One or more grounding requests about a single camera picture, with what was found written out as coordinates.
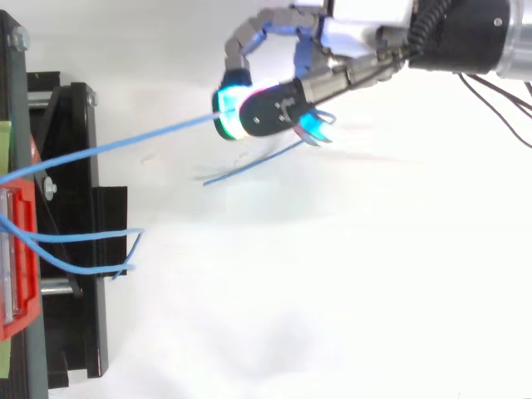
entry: robotic hand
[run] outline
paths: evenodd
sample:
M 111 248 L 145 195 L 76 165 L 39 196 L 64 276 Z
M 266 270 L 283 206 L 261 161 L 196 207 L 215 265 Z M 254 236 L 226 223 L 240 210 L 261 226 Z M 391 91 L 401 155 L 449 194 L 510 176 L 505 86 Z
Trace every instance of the robotic hand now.
M 246 59 L 269 33 L 299 39 L 296 77 L 254 86 Z M 316 106 L 389 80 L 409 67 L 532 78 L 532 0 L 296 0 L 263 10 L 225 46 L 214 94 L 216 128 L 228 140 L 294 128 L 320 139 Z

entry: white backdrop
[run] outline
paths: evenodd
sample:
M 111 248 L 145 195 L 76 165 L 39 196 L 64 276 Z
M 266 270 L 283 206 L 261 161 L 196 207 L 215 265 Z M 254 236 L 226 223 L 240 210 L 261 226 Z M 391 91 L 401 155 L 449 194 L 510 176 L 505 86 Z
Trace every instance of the white backdrop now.
M 209 112 L 225 38 L 267 3 L 0 8 L 31 33 L 29 71 L 99 93 L 103 144 Z M 290 76 L 292 50 L 272 40 L 254 75 Z M 334 145 L 209 188 L 296 138 L 228 143 L 205 125 L 100 157 L 148 234 L 106 286 L 111 368 L 51 397 L 532 396 L 532 151 L 452 75 L 404 71 L 327 109 Z

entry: red clamp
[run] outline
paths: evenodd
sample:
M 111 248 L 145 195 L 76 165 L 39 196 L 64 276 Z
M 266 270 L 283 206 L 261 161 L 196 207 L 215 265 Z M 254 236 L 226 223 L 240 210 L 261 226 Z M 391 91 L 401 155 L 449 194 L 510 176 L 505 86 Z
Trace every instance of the red clamp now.
M 35 186 L 25 179 L 0 185 L 0 211 L 19 229 L 36 232 Z M 29 326 L 41 312 L 37 255 L 0 232 L 0 341 Z

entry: green tape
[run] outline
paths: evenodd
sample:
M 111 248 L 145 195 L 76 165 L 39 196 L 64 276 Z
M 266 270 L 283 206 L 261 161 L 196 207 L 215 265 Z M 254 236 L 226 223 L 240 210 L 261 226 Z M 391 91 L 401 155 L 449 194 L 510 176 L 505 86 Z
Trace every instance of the green tape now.
M 9 145 L 11 143 L 11 122 L 0 121 L 0 175 L 9 171 Z M 0 378 L 9 378 L 11 362 L 11 339 L 0 342 Z
M 11 122 L 0 122 L 0 175 L 9 170 L 9 144 L 11 142 Z
M 9 378 L 11 339 L 0 342 L 0 378 Z

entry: blue wire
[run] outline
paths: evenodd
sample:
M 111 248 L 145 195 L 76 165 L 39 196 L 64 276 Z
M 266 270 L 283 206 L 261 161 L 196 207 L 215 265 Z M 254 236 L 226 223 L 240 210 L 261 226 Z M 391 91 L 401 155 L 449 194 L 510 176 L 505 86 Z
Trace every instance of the blue wire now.
M 82 150 L 78 152 L 74 152 L 72 154 L 59 156 L 57 158 L 53 158 L 51 160 L 45 160 L 43 162 L 40 162 L 35 165 L 30 165 L 26 168 L 22 168 L 20 170 L 15 170 L 11 173 L 8 173 L 7 175 L 0 177 L 0 185 L 5 185 L 6 183 L 15 180 L 20 179 L 26 175 L 31 175 L 34 173 L 37 173 L 42 170 L 46 170 L 49 168 L 53 168 L 55 166 L 64 165 L 70 162 L 74 162 L 76 160 L 82 160 L 84 158 L 88 158 L 90 156 L 101 154 L 102 152 L 107 152 L 111 150 L 115 150 L 127 145 L 133 145 L 136 143 L 139 143 L 144 140 L 149 140 L 161 135 L 166 135 L 168 133 L 171 133 L 173 131 L 180 131 L 182 129 L 185 129 L 187 127 L 196 126 L 201 123 L 205 123 L 208 121 L 213 121 L 219 117 L 219 113 L 210 114 L 207 116 L 201 116 L 199 118 L 195 118 L 190 121 L 185 121 L 178 123 L 176 125 L 167 126 L 155 131 L 150 131 L 148 133 L 145 133 L 143 135 L 138 135 L 136 137 L 131 137 L 124 140 L 115 141 L 110 144 L 101 145 L 99 147 L 90 148 L 87 150 Z M 19 229 L 15 224 L 11 222 L 5 215 L 0 214 L 0 225 L 3 226 L 3 228 L 10 234 L 16 236 L 19 238 L 28 248 L 33 250 L 36 254 L 38 254 L 41 258 L 45 259 L 48 263 L 53 264 L 54 266 L 68 272 L 68 273 L 74 273 L 74 274 L 83 274 L 83 275 L 91 275 L 91 274 L 100 274 L 100 273 L 116 273 L 115 278 L 118 277 L 124 270 L 130 270 L 133 268 L 132 265 L 129 265 L 129 261 L 131 260 L 131 257 L 133 256 L 133 253 L 135 252 L 135 249 L 137 248 L 140 238 L 142 236 L 142 233 L 144 230 L 135 229 L 134 233 L 138 233 L 138 237 L 133 244 L 133 248 L 131 249 L 129 255 L 126 258 L 126 261 L 121 265 L 116 266 L 101 266 L 101 267 L 93 267 L 93 268 L 83 268 L 79 266 L 75 266 L 73 264 L 68 264 L 66 262 L 63 262 L 62 260 L 56 258 L 55 256 L 49 254 L 47 251 L 42 249 L 38 244 L 34 243 L 33 239 L 45 239 L 45 241 L 42 242 L 76 242 L 76 241 L 84 241 L 84 240 L 92 240 L 92 239 L 104 239 L 104 238 L 110 238 L 110 237 L 118 237 L 123 236 L 126 231 L 131 230 L 125 230 L 124 232 L 121 232 L 121 235 L 117 232 L 107 232 L 107 233 L 96 233 L 96 234 L 74 234 L 69 236 L 47 236 L 45 234 L 34 234 L 25 232 L 21 229 Z
M 57 268 L 64 270 L 65 272 L 72 274 L 82 274 L 82 275 L 91 275 L 91 274 L 100 274 L 100 273 L 122 273 L 124 270 L 132 270 L 134 267 L 130 264 L 119 264 L 116 266 L 99 266 L 94 268 L 83 268 L 73 264 L 68 264 L 62 260 L 56 258 L 52 254 L 48 253 L 42 249 L 38 244 L 31 241 L 22 230 L 20 230 L 11 220 L 4 217 L 2 220 L 4 229 L 11 235 L 14 235 L 18 239 L 24 242 L 24 244 L 39 255 L 41 258 L 46 260 L 48 263 L 53 264 Z
M 79 243 L 81 241 L 95 241 L 98 239 L 114 239 L 116 237 L 125 237 L 131 234 L 143 234 L 145 232 L 144 229 L 128 229 L 89 234 L 49 235 L 32 233 L 31 231 L 21 231 L 24 232 L 29 239 L 47 244 Z M 5 233 L 5 230 L 0 228 L 0 232 Z
M 207 116 L 201 116 L 200 118 L 195 118 L 190 121 L 181 122 L 181 123 L 178 123 L 177 125 L 163 127 L 161 129 L 157 129 L 156 131 L 150 131 L 143 135 L 130 137 L 129 139 L 119 140 L 119 141 L 115 141 L 114 143 L 100 145 L 99 147 L 89 148 L 87 150 L 74 152 L 68 155 L 58 156 L 57 158 L 53 158 L 51 160 L 45 160 L 43 162 L 39 162 L 38 164 L 31 165 L 31 166 L 28 166 L 26 168 L 22 168 L 19 170 L 15 170 L 11 173 L 8 173 L 7 175 L 0 177 L 0 185 L 5 185 L 11 180 L 20 179 L 21 177 L 24 177 L 26 175 L 31 175 L 33 173 L 37 173 L 42 170 L 50 169 L 55 166 L 68 164 L 76 160 L 82 160 L 90 156 L 101 154 L 102 152 L 116 150 L 121 147 L 126 147 L 128 145 L 140 143 L 141 141 L 146 141 L 149 139 L 153 139 L 155 137 L 159 137 L 160 135 L 167 135 L 168 133 L 171 133 L 173 131 L 180 131 L 180 130 L 186 129 L 187 127 L 192 127 L 192 126 L 196 126 L 196 125 L 208 122 L 208 121 L 213 121 L 217 119 L 218 117 L 219 117 L 219 112 L 216 112 L 214 114 L 209 114 Z
M 324 116 L 326 118 L 329 118 L 330 121 L 324 120 L 322 117 L 320 118 L 324 123 L 327 123 L 328 125 L 334 125 L 337 122 L 337 117 L 334 114 L 331 114 L 330 112 L 322 111 L 322 110 L 312 110 L 310 111 L 316 116 Z
M 240 175 L 240 174 L 242 174 L 244 172 L 247 172 L 248 170 L 253 169 L 255 166 L 259 166 L 260 164 L 263 164 L 264 162 L 272 160 L 273 158 L 277 158 L 278 156 L 281 156 L 282 154 L 284 154 L 286 152 L 289 152 L 290 150 L 293 150 L 294 148 L 299 147 L 303 143 L 304 143 L 303 140 L 298 141 L 297 143 L 292 144 L 291 146 L 285 148 L 284 150 L 276 152 L 275 154 L 272 154 L 272 155 L 270 155 L 270 156 L 268 156 L 266 158 L 263 158 L 262 160 L 256 160 L 255 162 L 252 162 L 252 163 L 250 163 L 249 165 L 247 165 L 247 166 L 245 166 L 243 168 L 240 168 L 240 169 L 237 169 L 237 170 L 233 170 L 232 172 L 229 172 L 228 174 L 220 176 L 220 177 L 218 177 L 216 179 L 205 181 L 203 183 L 203 186 L 206 187 L 207 185 L 213 185 L 214 183 L 218 183 L 219 181 L 227 180 L 230 177 L 233 177 L 235 175 Z

